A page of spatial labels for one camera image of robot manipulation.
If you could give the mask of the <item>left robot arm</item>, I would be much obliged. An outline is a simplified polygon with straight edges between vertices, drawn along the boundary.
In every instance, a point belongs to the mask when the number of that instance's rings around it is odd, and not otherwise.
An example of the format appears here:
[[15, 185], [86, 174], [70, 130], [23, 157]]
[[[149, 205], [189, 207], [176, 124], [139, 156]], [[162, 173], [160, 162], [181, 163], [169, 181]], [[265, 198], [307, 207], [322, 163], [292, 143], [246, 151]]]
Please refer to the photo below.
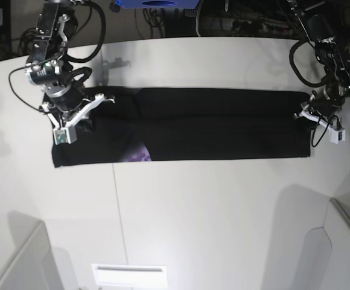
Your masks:
[[[302, 111], [330, 126], [338, 119], [345, 99], [350, 97], [350, 52], [339, 12], [331, 1], [288, 1], [290, 9], [301, 25], [305, 37], [290, 50], [289, 61], [299, 80], [310, 88], [317, 88]], [[323, 65], [325, 76], [318, 83], [302, 77], [294, 54], [303, 44], [310, 44], [317, 61]]]

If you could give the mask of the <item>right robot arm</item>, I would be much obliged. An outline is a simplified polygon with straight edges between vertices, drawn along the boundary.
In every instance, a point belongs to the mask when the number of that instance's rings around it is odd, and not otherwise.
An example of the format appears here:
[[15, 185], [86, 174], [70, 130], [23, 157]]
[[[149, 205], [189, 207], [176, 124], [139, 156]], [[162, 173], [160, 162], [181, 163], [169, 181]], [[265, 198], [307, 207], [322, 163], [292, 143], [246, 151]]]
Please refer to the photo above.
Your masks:
[[[76, 6], [87, 7], [100, 17], [97, 46], [82, 59], [68, 53], [70, 41], [80, 32], [75, 17]], [[92, 69], [85, 64], [98, 55], [105, 35], [106, 17], [98, 4], [92, 1], [45, 1], [30, 55], [22, 69], [29, 81], [48, 97], [36, 111], [47, 115], [56, 129], [75, 126], [97, 107], [95, 98], [88, 96], [84, 88], [92, 74]]]

